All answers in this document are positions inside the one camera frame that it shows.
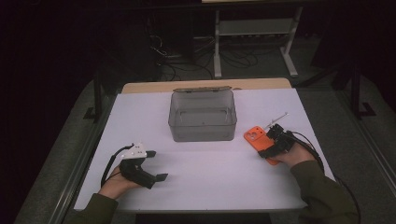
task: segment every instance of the orange device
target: orange device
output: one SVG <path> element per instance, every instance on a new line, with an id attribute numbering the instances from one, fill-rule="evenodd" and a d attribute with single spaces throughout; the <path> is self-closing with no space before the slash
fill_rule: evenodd
<path id="1" fill-rule="evenodd" d="M 244 134 L 245 139 L 256 149 L 257 151 L 266 150 L 268 147 L 274 145 L 274 140 L 267 137 L 266 132 L 263 128 L 255 126 Z M 266 159 L 271 165 L 277 165 L 279 161 Z"/>

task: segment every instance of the metal frame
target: metal frame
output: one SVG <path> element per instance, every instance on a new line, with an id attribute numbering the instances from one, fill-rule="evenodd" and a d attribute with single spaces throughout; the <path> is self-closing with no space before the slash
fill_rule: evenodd
<path id="1" fill-rule="evenodd" d="M 283 60 L 289 70 L 291 77 L 297 77 L 298 73 L 294 63 L 289 55 L 293 43 L 298 23 L 300 21 L 303 7 L 297 7 L 292 19 L 272 19 L 272 20 L 255 20 L 255 21 L 221 21 L 219 11 L 216 11 L 215 23 L 215 54 L 214 70 L 215 78 L 221 78 L 221 62 L 219 56 L 219 37 L 221 35 L 269 35 L 269 34 L 288 34 L 289 39 L 285 46 L 280 48 Z"/>

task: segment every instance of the dark background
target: dark background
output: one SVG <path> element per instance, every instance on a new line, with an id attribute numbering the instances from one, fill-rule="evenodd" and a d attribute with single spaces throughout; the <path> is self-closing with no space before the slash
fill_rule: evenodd
<path id="1" fill-rule="evenodd" d="M 187 56 L 193 35 L 213 35 L 211 11 L 159 13 L 148 30 L 143 24 L 152 14 L 86 11 L 77 2 L 0 3 L 0 200 L 7 208 L 2 223 L 11 223 L 18 214 L 70 109 L 95 74 L 108 94 L 125 82 L 155 81 L 158 57 L 149 48 L 148 33 L 162 35 Z M 396 110 L 392 3 L 342 2 L 305 8 L 298 35 L 323 36 L 317 66 L 330 67 L 353 55 Z"/>

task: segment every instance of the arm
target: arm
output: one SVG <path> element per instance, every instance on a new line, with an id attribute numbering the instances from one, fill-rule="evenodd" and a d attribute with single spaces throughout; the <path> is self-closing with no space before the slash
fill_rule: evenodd
<path id="1" fill-rule="evenodd" d="M 341 187 L 320 170 L 314 157 L 301 145 L 273 158 L 289 167 L 301 189 L 301 198 L 308 204 L 299 216 L 299 223 L 355 224 L 355 206 Z"/>
<path id="2" fill-rule="evenodd" d="M 92 195 L 87 207 L 67 223 L 111 223 L 111 219 L 119 204 L 116 199 L 129 189 L 138 188 L 139 185 L 125 179 L 120 174 L 119 167 L 116 167 L 110 176 L 99 192 Z"/>

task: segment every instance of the hand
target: hand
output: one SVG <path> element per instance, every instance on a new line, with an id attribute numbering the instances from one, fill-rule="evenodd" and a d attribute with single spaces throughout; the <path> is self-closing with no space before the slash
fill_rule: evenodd
<path id="1" fill-rule="evenodd" d="M 99 190 L 98 194 L 102 194 L 107 198 L 118 199 L 128 189 L 141 187 L 140 185 L 127 180 L 120 173 L 120 167 L 117 166 L 110 175 L 111 177 Z"/>
<path id="2" fill-rule="evenodd" d="M 291 168 L 303 161 L 315 161 L 315 158 L 303 146 L 298 143 L 294 143 L 289 152 L 284 152 L 274 156 L 271 160 L 283 161 L 289 166 L 289 168 Z"/>

